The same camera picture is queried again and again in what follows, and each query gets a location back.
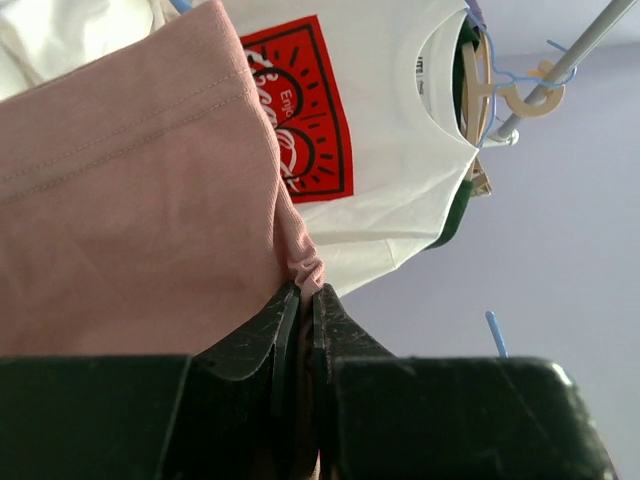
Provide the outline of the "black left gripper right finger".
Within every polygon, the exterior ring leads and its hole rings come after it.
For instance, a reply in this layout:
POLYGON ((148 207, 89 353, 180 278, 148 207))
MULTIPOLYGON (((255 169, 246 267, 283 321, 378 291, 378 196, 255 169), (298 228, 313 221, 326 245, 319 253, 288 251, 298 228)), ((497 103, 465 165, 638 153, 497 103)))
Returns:
POLYGON ((531 357, 400 358, 313 298, 315 409, 325 479, 611 479, 581 392, 531 357))

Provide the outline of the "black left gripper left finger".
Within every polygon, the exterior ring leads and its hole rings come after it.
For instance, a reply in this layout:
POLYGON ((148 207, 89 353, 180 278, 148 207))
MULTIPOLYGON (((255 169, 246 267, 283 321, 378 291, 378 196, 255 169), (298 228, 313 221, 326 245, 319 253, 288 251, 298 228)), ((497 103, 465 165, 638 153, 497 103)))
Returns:
POLYGON ((300 292, 195 356, 1 361, 5 479, 285 479, 300 292))

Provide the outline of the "pink t shirt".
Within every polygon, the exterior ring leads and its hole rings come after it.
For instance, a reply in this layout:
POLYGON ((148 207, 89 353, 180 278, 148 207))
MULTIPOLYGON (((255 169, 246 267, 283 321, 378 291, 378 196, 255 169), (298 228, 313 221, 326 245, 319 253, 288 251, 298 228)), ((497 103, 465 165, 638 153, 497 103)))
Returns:
POLYGON ((1 475, 316 479, 323 264, 219 1, 1 104, 1 475))

